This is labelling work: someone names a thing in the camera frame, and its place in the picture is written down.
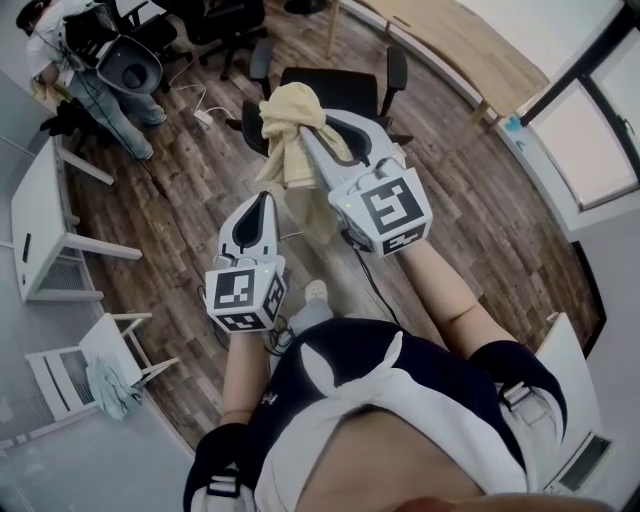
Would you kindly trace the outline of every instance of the forearm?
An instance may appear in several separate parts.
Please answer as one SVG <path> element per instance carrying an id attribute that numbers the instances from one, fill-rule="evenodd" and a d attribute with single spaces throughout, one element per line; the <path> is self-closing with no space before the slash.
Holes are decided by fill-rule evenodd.
<path id="1" fill-rule="evenodd" d="M 469 357 L 491 341 L 513 339 L 426 240 L 411 244 L 398 260 L 449 350 Z"/>
<path id="2" fill-rule="evenodd" d="M 220 421 L 248 423 L 269 382 L 269 354 L 257 333 L 234 333 L 224 377 L 223 408 Z"/>
<path id="3" fill-rule="evenodd" d="M 467 283 L 426 240 L 409 245 L 398 261 L 436 327 L 477 303 Z"/>

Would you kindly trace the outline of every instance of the white chair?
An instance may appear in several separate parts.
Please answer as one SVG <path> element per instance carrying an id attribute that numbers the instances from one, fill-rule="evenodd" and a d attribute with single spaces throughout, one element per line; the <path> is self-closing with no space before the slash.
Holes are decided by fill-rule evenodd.
<path id="1" fill-rule="evenodd" d="M 152 316 L 151 313 L 123 315 L 107 313 L 82 338 L 77 347 L 47 350 L 25 356 L 55 421 L 67 419 L 96 405 L 93 401 L 87 404 L 83 403 L 82 397 L 76 390 L 76 386 L 63 363 L 63 354 L 82 352 L 87 364 L 97 357 L 116 356 L 122 376 L 128 386 L 138 383 L 146 384 L 179 361 L 177 357 L 174 357 L 154 365 L 142 350 L 133 330 Z M 120 332 L 116 321 L 132 322 L 124 331 Z M 126 336 L 129 337 L 140 355 L 145 365 L 144 368 L 141 368 L 133 357 L 125 342 Z"/>

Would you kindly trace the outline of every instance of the baseboard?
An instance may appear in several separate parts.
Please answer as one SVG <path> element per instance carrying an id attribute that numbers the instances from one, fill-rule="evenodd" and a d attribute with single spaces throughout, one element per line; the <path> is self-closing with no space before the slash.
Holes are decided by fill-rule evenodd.
<path id="1" fill-rule="evenodd" d="M 573 246 L 573 249 L 578 256 L 578 261 L 580 262 L 580 266 L 582 267 L 584 275 L 587 279 L 587 283 L 589 284 L 589 289 L 591 290 L 591 295 L 593 295 L 593 301 L 595 302 L 596 311 L 599 318 L 598 323 L 593 328 L 591 336 L 589 336 L 586 345 L 582 349 L 582 353 L 584 354 L 584 357 L 586 359 L 587 357 L 589 357 L 589 354 L 593 350 L 596 341 L 598 341 L 598 338 L 600 337 L 600 333 L 602 333 L 602 329 L 604 329 L 604 325 L 607 323 L 607 312 L 604 309 L 604 303 L 602 302 L 602 297 L 600 296 L 598 283 L 596 282 L 596 278 L 593 275 L 591 265 L 589 264 L 587 255 L 584 253 L 582 245 L 580 244 L 580 242 L 573 242 L 571 245 Z"/>

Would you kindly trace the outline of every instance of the laminate floor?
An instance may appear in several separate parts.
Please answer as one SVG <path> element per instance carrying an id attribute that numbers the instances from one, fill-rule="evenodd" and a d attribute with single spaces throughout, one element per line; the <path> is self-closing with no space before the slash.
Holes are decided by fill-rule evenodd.
<path id="1" fill-rule="evenodd" d="M 327 12 L 293 17 L 280 5 L 267 6 L 266 26 L 275 43 L 272 83 L 286 66 L 340 67 L 374 72 L 382 98 L 388 41 L 341 11 L 333 56 L 326 59 L 327 17 Z M 174 24 L 182 31 L 179 21 Z M 188 48 L 184 39 L 181 45 Z M 218 78 L 222 56 L 212 57 L 207 68 L 196 62 L 173 86 L 204 85 L 205 108 L 222 106 L 239 116 L 242 100 L 260 99 L 259 87 L 246 77 L 248 60 L 248 52 L 238 53 L 238 67 L 228 82 Z M 167 66 L 167 74 L 172 76 L 183 65 L 184 61 Z M 141 330 L 151 361 L 180 358 L 149 389 L 191 446 L 220 418 L 226 361 L 197 288 L 212 267 L 220 226 L 252 195 L 254 177 L 264 163 L 241 134 L 225 126 L 222 112 L 212 113 L 209 129 L 198 124 L 192 112 L 200 91 L 155 95 L 168 120 L 146 130 L 155 148 L 147 167 L 166 190 L 166 198 L 116 144 L 107 149 L 93 145 L 86 151 L 88 160 L 116 177 L 111 188 L 80 174 L 70 180 L 82 231 L 144 253 L 138 262 L 108 257 L 89 262 L 97 288 L 106 292 L 107 310 L 153 313 Z M 449 164 L 436 168 L 470 113 L 470 106 L 450 87 L 409 57 L 409 85 L 396 96 L 392 114 L 397 133 L 415 136 L 407 146 L 408 163 L 417 169 L 434 212 L 429 240 L 522 343 L 535 349 L 554 311 L 567 312 L 585 343 L 598 314 L 582 267 L 542 197 L 499 138 L 486 125 L 477 127 Z M 283 208 L 280 213 L 282 233 L 296 231 Z M 283 241 L 282 251 L 290 286 L 285 316 L 302 304 L 304 286 L 322 278 L 337 313 L 387 317 L 355 256 L 339 238 L 319 247 L 304 236 L 292 237 Z M 367 261 L 400 322 L 439 341 L 395 259 Z"/>

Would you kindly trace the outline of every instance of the shoe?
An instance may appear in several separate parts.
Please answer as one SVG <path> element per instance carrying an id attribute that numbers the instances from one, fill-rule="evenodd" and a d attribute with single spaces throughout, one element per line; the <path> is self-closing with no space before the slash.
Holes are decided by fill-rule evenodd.
<path id="1" fill-rule="evenodd" d="M 327 292 L 327 285 L 324 281 L 316 279 L 311 281 L 304 289 L 304 300 L 308 304 L 311 299 L 322 299 L 328 301 L 329 293 Z"/>

